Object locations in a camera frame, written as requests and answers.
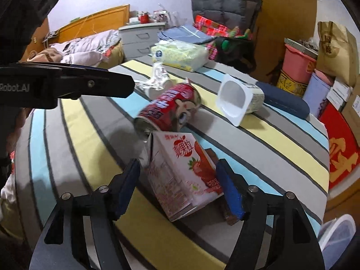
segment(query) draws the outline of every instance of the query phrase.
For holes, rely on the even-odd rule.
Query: drawer handle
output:
[[[142,33],[136,35],[139,39],[149,39],[150,35],[148,33]]]
[[[141,49],[137,49],[139,51],[139,53],[141,54],[148,54],[150,53],[150,48],[141,48]]]

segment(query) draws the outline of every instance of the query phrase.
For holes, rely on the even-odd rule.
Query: bed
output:
[[[241,127],[234,127],[215,105],[222,77],[229,73],[249,83],[255,79],[213,61],[194,73],[166,69],[175,82],[188,77],[203,99],[194,121],[183,131],[193,133],[205,149],[225,158],[249,184],[276,195],[293,191],[318,234],[329,182],[328,136],[323,124],[312,115],[301,120],[264,105],[246,115]],[[152,58],[131,60],[111,71],[147,80]],[[32,249],[63,193],[88,194],[108,184],[132,157],[139,157],[144,142],[136,136],[132,120],[148,103],[136,91],[126,99],[82,96],[62,99],[56,109],[35,110],[30,115],[17,144],[15,178],[20,218]],[[228,225],[211,203],[171,223],[141,176],[116,226],[133,270],[222,270],[242,222]],[[267,231],[265,248],[270,237]]]
[[[114,7],[73,21],[59,29],[55,38],[46,41],[46,49],[32,54],[29,60],[105,69],[119,65],[124,52],[118,28],[128,22],[129,8],[129,5]]]

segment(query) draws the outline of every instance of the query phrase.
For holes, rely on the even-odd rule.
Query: blue folded cloth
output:
[[[182,25],[179,27],[170,28],[158,33],[159,39],[169,40],[174,39],[176,41],[193,43],[200,45],[207,43],[215,39],[215,37],[209,36],[200,30],[196,29],[191,24]]]

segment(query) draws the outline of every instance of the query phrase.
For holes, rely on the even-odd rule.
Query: wooden wardrobe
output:
[[[31,38],[31,43],[26,48],[20,62],[25,62],[26,59],[29,57],[31,51],[36,51],[39,53],[42,50],[44,50],[43,40],[45,36],[48,34],[48,32],[49,32],[49,22],[46,18],[43,24],[35,30]]]
[[[254,78],[267,81],[266,74],[284,58],[284,38],[306,39],[314,35],[317,0],[263,0],[257,19]]]

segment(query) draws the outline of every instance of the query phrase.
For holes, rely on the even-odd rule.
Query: brown paper bag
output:
[[[354,86],[359,75],[356,38],[345,26],[332,21],[320,21],[317,28],[320,46],[316,69],[342,77],[349,86]]]

